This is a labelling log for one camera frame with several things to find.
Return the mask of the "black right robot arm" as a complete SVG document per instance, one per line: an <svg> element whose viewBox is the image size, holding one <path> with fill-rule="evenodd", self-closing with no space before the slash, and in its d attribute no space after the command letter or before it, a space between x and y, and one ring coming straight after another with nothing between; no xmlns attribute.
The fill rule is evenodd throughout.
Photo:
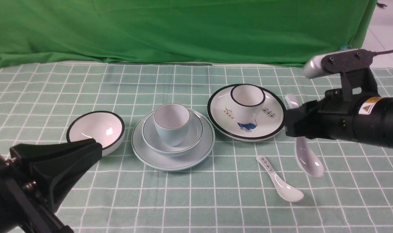
<svg viewBox="0 0 393 233"><path fill-rule="evenodd" d="M284 124L285 134L307 139L343 140L393 149L393 97L354 94L343 100L340 89L325 92L321 100L299 105L293 94Z"/></svg>

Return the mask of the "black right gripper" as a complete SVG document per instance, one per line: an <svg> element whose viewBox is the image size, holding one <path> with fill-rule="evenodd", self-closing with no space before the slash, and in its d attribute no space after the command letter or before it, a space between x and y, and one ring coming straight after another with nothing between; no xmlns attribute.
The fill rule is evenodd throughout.
<svg viewBox="0 0 393 233"><path fill-rule="evenodd" d="M287 94L289 104L284 124L286 136L307 139L357 140L354 120L357 117L357 94L346 97L343 90L327 90L321 100L297 103Z"/></svg>

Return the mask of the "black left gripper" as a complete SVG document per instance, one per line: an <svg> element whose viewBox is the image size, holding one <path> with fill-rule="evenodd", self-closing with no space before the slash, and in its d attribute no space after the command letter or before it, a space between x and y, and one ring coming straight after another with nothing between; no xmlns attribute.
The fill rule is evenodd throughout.
<svg viewBox="0 0 393 233"><path fill-rule="evenodd" d="M80 178L102 158L94 139L10 148L24 182L34 181L48 207L59 207ZM72 233L48 208L18 185L11 165L0 155L0 233L20 227L25 233Z"/></svg>

